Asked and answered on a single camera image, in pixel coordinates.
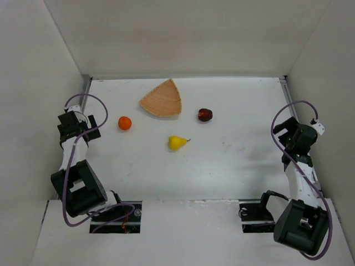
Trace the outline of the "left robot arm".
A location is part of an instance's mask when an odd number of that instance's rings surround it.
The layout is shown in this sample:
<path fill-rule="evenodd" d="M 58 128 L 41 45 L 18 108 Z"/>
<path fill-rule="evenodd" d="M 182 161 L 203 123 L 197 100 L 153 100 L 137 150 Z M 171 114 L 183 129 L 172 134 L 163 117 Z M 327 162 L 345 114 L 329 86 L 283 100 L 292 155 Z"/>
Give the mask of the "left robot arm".
<path fill-rule="evenodd" d="M 85 134 L 78 140 L 74 156 L 70 159 L 77 136 L 89 130 L 89 125 L 97 126 L 94 116 L 90 115 L 86 120 L 79 111 L 67 111 L 58 116 L 58 119 L 60 121 L 58 130 L 60 146 L 63 149 L 63 161 L 59 170 L 51 175 L 50 180 L 59 198 L 62 198 L 66 170 L 68 166 L 70 167 L 65 202 L 66 212 L 74 218 L 120 203 L 121 200 L 114 191 L 104 189 L 86 160 L 89 141 L 101 137 L 98 129 Z"/>

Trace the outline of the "fake orange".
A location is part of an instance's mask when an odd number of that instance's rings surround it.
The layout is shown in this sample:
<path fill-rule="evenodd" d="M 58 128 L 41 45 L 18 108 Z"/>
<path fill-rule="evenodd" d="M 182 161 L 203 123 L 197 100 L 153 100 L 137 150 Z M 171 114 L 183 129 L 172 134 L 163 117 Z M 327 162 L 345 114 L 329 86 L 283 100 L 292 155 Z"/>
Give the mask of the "fake orange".
<path fill-rule="evenodd" d="M 118 120 L 118 126 L 121 130 L 129 130 L 132 126 L 132 121 L 127 116 L 121 116 Z"/>

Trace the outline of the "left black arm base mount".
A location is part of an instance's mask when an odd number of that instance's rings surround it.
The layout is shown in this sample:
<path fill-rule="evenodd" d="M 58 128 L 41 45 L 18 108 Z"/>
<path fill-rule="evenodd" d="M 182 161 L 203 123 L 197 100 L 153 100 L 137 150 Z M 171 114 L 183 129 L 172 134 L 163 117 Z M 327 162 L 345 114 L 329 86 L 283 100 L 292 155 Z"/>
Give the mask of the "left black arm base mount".
<path fill-rule="evenodd" d="M 116 207 L 94 216 L 90 221 L 91 234 L 139 234 L 142 217 L 142 201 L 131 202 L 129 206 Z"/>

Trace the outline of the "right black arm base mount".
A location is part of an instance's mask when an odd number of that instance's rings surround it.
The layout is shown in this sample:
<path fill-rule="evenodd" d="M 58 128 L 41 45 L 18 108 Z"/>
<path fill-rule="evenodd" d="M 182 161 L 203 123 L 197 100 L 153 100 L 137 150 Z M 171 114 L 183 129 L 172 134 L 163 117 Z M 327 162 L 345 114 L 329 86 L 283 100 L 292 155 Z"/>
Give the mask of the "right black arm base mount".
<path fill-rule="evenodd" d="M 239 201 L 238 215 L 244 233 L 273 233 L 276 222 L 260 200 Z"/>

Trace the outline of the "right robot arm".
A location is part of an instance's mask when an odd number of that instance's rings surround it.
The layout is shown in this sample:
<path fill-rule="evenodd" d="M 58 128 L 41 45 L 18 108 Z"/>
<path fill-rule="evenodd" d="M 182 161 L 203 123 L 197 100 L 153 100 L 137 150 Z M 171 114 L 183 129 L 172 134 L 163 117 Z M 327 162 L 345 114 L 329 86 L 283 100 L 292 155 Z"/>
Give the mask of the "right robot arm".
<path fill-rule="evenodd" d="M 329 228 L 328 214 L 319 205 L 312 187 L 313 162 L 309 155 L 318 133 L 312 126 L 291 117 L 272 127 L 272 133 L 286 130 L 278 137 L 282 145 L 281 161 L 288 178 L 290 200 L 274 227 L 274 241 L 304 255 L 315 256 Z"/>

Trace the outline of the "fake yellow pear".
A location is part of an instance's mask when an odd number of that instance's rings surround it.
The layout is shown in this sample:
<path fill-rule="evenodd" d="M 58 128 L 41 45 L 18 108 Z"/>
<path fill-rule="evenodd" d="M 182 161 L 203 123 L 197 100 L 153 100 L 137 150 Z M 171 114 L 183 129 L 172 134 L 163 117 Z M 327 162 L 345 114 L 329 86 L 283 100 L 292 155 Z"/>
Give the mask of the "fake yellow pear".
<path fill-rule="evenodd" d="M 171 149 L 173 151 L 177 151 L 181 147 L 185 146 L 189 141 L 190 141 L 190 139 L 185 139 L 185 138 L 173 135 L 173 136 L 169 137 L 168 147 L 169 147 L 169 149 Z"/>

